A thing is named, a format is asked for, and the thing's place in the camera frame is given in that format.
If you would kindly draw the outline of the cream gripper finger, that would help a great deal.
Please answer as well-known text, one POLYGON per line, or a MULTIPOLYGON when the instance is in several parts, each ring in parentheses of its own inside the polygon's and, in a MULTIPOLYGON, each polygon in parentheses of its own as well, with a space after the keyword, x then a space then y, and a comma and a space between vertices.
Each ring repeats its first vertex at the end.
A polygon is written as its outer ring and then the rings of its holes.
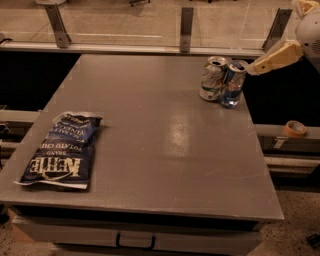
POLYGON ((296 63, 303 55, 302 46, 297 41, 279 41, 264 55, 248 64, 246 70, 250 75, 266 74, 296 63))
POLYGON ((320 13, 320 3, 316 0, 292 0, 291 4, 300 19, 320 13))

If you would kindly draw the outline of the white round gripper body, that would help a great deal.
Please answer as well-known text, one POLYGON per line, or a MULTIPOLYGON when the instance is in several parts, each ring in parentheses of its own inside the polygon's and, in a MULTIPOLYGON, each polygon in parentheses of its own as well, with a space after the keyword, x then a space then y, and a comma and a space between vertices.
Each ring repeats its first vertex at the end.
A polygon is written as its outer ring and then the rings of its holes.
POLYGON ((320 7, 306 14, 296 28, 305 57, 320 72, 320 7))

